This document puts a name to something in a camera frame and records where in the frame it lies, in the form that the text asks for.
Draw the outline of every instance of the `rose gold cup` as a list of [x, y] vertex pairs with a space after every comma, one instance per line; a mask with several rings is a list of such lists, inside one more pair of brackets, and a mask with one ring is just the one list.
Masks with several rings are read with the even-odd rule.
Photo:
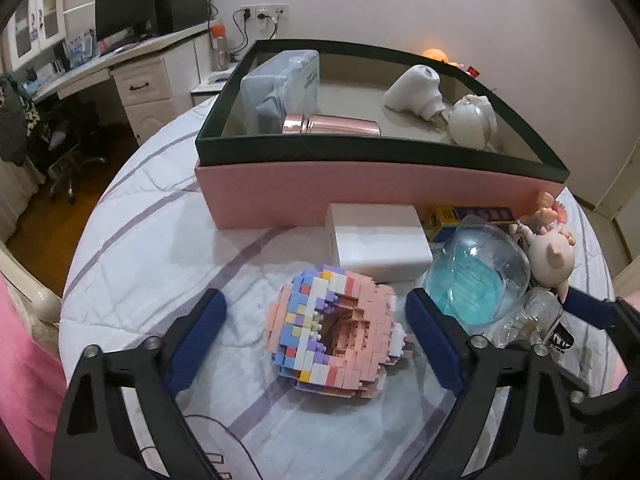
[[284, 119], [283, 134], [336, 134], [380, 137], [376, 121], [329, 115], [290, 114]]

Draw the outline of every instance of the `water bottle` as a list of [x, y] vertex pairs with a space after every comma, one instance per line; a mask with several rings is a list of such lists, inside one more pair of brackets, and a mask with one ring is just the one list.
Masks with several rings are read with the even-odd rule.
[[213, 71], [220, 72], [229, 68], [229, 47], [226, 42], [225, 26], [221, 23], [211, 25], [211, 46], [213, 47]]

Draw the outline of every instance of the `screw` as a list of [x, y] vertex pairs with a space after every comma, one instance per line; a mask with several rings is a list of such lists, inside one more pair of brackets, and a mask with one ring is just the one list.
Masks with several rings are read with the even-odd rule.
[[160, 346], [160, 338], [155, 335], [147, 337], [142, 343], [147, 350], [155, 350]]
[[584, 393], [579, 390], [574, 390], [569, 395], [569, 400], [574, 404], [580, 404], [584, 400]]
[[540, 357], [544, 357], [545, 355], [549, 355], [549, 349], [543, 344], [538, 343], [537, 345], [533, 345], [533, 351], [539, 355]]
[[473, 335], [469, 340], [473, 348], [487, 348], [489, 341], [483, 335]]
[[100, 351], [100, 347], [98, 345], [89, 345], [87, 348], [84, 349], [82, 354], [84, 354], [84, 357], [95, 357], [98, 355], [99, 351]]

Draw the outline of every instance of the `white box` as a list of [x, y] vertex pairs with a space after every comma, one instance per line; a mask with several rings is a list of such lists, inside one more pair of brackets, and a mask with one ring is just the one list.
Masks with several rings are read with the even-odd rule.
[[415, 280], [433, 261], [411, 205], [329, 204], [324, 227], [332, 263], [379, 283]]

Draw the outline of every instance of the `white bed frame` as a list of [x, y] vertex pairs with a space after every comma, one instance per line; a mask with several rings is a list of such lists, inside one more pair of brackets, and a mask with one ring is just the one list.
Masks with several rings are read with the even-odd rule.
[[31, 273], [0, 242], [0, 272], [31, 303], [31, 313], [47, 323], [60, 321], [62, 301], [52, 290], [36, 280]]

